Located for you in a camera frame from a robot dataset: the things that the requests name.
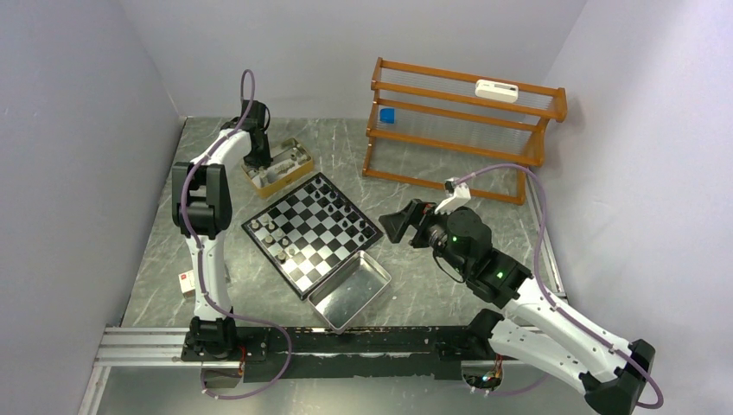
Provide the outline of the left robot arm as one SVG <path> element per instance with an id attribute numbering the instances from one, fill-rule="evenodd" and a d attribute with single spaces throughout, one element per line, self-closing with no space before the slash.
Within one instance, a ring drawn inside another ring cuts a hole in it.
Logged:
<path id="1" fill-rule="evenodd" d="M 226 287 L 224 247 L 233 218 L 228 176 L 251 154 L 270 154 L 266 143 L 267 106 L 242 102 L 234 124 L 189 162 L 172 168 L 172 218 L 180 228 L 193 263 L 194 316 L 184 342 L 190 353 L 225 360 L 239 350 L 239 335 Z"/>

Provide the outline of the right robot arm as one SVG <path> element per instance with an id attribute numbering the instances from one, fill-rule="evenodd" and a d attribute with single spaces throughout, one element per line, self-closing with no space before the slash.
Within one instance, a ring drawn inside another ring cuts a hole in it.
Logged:
<path id="1" fill-rule="evenodd" d="M 532 365 L 577 390 L 599 414 L 630 414 L 641 406 L 654 347 L 603 329 L 548 291 L 527 267 L 493 246 L 490 227 L 472 209 L 445 214 L 413 199 L 379 222 L 392 243 L 414 227 L 412 247 L 430 248 L 474 295 L 495 307 L 468 326 L 473 356 L 495 353 Z"/>

